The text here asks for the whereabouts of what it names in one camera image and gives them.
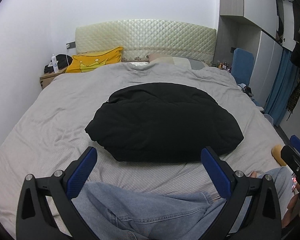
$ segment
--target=blue jeans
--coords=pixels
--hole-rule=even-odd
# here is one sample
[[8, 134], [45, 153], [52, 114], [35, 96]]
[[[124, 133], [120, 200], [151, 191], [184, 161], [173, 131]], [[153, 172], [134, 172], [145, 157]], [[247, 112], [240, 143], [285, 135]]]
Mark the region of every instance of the blue jeans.
[[[285, 167], [267, 174], [274, 179], [283, 217], [292, 198], [291, 174]], [[246, 198], [230, 232], [238, 230], [250, 200], [251, 197]], [[101, 240], [198, 239], [225, 202], [225, 199], [213, 202], [207, 192], [153, 195], [99, 182], [87, 182], [79, 196], [73, 199], [82, 218]]]

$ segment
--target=person's hand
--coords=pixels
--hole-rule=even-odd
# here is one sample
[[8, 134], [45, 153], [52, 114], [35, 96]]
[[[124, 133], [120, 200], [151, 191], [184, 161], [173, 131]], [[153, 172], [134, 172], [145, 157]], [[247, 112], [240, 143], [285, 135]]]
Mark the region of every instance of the person's hand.
[[257, 177], [257, 172], [256, 171], [251, 172], [249, 177], [250, 178], [256, 178]]
[[[300, 185], [298, 183], [296, 185], [296, 189], [300, 192]], [[297, 203], [298, 197], [299, 197], [299, 194], [296, 194], [290, 200], [290, 202], [287, 206], [288, 211], [285, 213], [285, 215], [281, 221], [282, 228], [286, 227], [292, 221], [292, 219], [293, 219], [292, 211]]]

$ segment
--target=bed frame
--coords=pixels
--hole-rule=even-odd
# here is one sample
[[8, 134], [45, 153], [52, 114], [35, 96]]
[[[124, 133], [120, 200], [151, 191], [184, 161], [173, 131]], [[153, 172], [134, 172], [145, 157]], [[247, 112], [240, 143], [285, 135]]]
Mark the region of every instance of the bed frame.
[[122, 62], [145, 62], [152, 53], [212, 64], [217, 31], [201, 25], [153, 19], [102, 22], [76, 29], [77, 54], [123, 46]]

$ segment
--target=nightstand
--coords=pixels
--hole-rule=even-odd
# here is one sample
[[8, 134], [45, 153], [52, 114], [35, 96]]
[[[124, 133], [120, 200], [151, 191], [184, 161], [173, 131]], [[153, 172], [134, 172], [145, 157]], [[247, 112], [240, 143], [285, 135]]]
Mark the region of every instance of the nightstand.
[[44, 89], [46, 86], [48, 86], [52, 82], [52, 80], [55, 79], [56, 76], [65, 73], [66, 70], [67, 70], [67, 67], [59, 70], [58, 73], [54, 73], [54, 72], [46, 73], [42, 77], [40, 77], [40, 84], [41, 84], [42, 89]]

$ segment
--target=metal screw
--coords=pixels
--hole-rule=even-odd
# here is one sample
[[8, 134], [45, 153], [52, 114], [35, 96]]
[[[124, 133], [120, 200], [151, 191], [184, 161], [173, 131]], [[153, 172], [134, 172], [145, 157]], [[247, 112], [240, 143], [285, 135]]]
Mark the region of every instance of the metal screw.
[[26, 180], [31, 180], [31, 179], [32, 179], [32, 177], [33, 177], [33, 175], [32, 175], [32, 174], [28, 174], [28, 175], [26, 176]]
[[63, 174], [63, 171], [62, 170], [57, 170], [53, 173], [54, 176], [56, 177], [60, 177], [61, 175]]
[[239, 178], [243, 177], [244, 173], [242, 171], [236, 171], [235, 175]]
[[265, 178], [266, 178], [266, 180], [269, 180], [269, 181], [272, 179], [271, 175], [269, 175], [269, 174], [266, 174]]

